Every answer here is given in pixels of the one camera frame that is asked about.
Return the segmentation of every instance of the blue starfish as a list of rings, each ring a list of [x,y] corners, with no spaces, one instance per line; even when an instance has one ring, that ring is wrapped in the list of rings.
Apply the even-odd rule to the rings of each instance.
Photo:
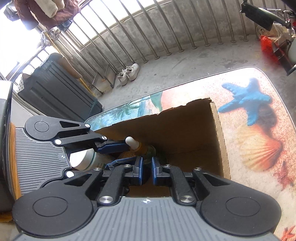
[[[248,126],[254,125],[258,120],[259,106],[263,103],[271,103],[271,97],[260,92],[256,78],[250,78],[246,88],[230,83],[224,83],[222,87],[233,93],[233,100],[221,106],[218,111],[224,113],[243,107],[247,111]]]

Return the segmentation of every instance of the white fleece lining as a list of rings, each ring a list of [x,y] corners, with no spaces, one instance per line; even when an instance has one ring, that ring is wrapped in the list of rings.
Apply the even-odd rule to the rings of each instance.
[[[65,7],[64,0],[52,0],[57,5],[57,10],[61,10]]]
[[[57,5],[52,0],[34,0],[41,10],[49,17],[52,18],[58,11]]]

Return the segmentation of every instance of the table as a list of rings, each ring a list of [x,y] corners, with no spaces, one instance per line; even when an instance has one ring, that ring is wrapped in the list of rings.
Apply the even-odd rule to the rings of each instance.
[[[86,122],[98,131],[205,98],[218,109],[231,180],[275,198],[282,209],[275,235],[294,241],[295,126],[273,84],[258,68],[244,67],[193,80],[115,107]]]

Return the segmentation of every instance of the dark gray plastic bin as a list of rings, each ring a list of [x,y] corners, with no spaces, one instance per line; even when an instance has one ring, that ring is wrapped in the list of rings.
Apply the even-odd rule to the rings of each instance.
[[[21,81],[18,95],[47,116],[84,122],[102,112],[98,102],[78,80],[51,56]]]

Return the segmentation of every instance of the white rubber dropper bulb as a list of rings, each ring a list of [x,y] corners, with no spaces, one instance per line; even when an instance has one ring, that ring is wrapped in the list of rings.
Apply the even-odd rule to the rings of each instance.
[[[132,150],[136,150],[140,146],[140,143],[132,137],[126,138],[126,144],[128,144]]]

